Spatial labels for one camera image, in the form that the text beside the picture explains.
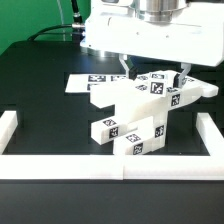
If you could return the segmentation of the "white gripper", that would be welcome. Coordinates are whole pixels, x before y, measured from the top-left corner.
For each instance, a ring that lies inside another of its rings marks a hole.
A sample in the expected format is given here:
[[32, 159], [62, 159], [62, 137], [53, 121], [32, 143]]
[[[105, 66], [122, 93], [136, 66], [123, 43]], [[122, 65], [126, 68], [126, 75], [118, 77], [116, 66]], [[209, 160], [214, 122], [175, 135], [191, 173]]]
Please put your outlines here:
[[173, 86], [182, 88], [190, 64], [224, 61], [224, 3], [193, 0], [91, 0], [85, 45], [119, 53], [126, 77], [137, 68], [128, 55], [183, 62]]

